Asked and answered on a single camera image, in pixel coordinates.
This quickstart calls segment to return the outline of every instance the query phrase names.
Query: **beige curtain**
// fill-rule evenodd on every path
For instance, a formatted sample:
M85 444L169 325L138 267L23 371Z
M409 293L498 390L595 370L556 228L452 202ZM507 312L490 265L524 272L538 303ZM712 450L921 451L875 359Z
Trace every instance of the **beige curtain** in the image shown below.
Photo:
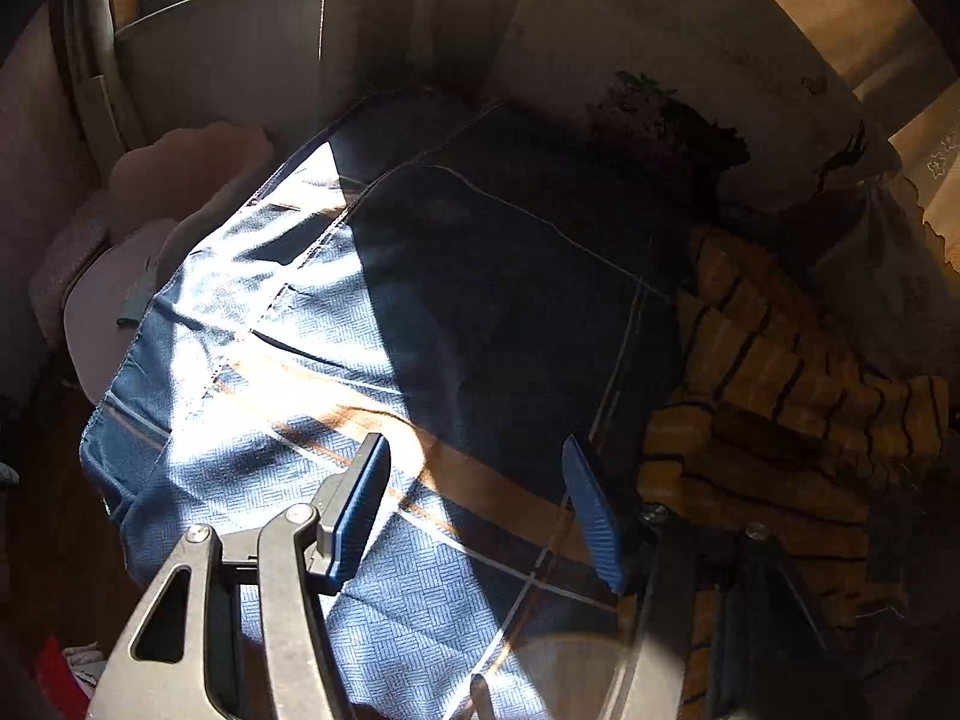
M109 0L64 0L64 39L74 98L104 182L126 151L146 145L117 67L113 33Z
M960 80L891 143L904 161L899 204L923 209L923 221L944 239L944 259L960 271Z
M472 97L517 0L364 0L361 53L373 76L401 69Z

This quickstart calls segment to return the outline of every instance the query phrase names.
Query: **pillow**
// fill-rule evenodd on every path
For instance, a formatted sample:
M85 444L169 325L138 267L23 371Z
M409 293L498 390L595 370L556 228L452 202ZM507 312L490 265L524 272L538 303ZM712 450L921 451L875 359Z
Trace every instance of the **pillow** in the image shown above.
M127 354L139 320L128 316L128 303L139 302L142 313L154 296L157 252L175 227L171 218L143 225L104 252L66 298L66 346L91 403L103 397ZM125 317L133 321L123 322Z
M488 85L707 202L772 211L899 165L773 0L520 0Z
M108 203L107 193L98 189L80 205L64 229L56 233L30 279L30 305L51 348L64 341L66 296L90 263L107 248L104 209Z
M237 173L273 155L260 127L227 122L175 129L152 146L127 152L109 178L110 240L123 241L156 218L188 217Z

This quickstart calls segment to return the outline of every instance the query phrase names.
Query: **wall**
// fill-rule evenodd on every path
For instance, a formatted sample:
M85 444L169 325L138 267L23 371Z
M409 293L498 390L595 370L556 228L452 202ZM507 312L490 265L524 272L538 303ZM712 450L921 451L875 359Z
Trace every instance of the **wall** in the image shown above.
M96 180L56 72L45 5L0 67L0 400L25 403L44 363L27 285Z
M280 151L299 146L326 116L322 9L323 0L188 0L120 30L120 74L148 141L228 121L262 125Z

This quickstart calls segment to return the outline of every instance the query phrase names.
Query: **metal bracket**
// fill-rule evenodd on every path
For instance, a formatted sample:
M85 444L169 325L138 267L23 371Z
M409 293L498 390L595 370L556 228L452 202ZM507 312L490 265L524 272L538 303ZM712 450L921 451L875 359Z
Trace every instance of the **metal bracket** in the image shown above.
M221 539L190 526L120 635L88 720L243 716L239 584L259 584L275 720L352 720L317 594L356 574L389 476L390 446L368 434L345 473L263 528Z
M720 595L704 720L868 717L819 599L770 528L697 528L664 506L646 506L608 479L592 447L577 437L563 447L563 477L597 574L614 592L643 592L603 720L678 716L694 593L701 589ZM652 561L639 560L650 541Z

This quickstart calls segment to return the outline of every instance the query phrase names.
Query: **patterned blue fabric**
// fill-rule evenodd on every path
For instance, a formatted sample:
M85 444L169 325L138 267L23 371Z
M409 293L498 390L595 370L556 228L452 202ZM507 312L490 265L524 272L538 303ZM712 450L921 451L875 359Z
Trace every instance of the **patterned blue fabric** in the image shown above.
M620 555L623 547L620 531L582 447L573 436L563 444L563 480L597 576L606 581L613 592L622 593L627 586L627 573Z
M155 297L83 467L147 583L189 524L262 526L385 424L390 488L326 610L349 698L449 718L484 673L500 720L552 716L563 669L517 653L616 635L560 450L602 421L637 313L661 299L444 167L388 172L331 222L312 210L339 191L330 153L302 149ZM257 637L256 591L243 600Z

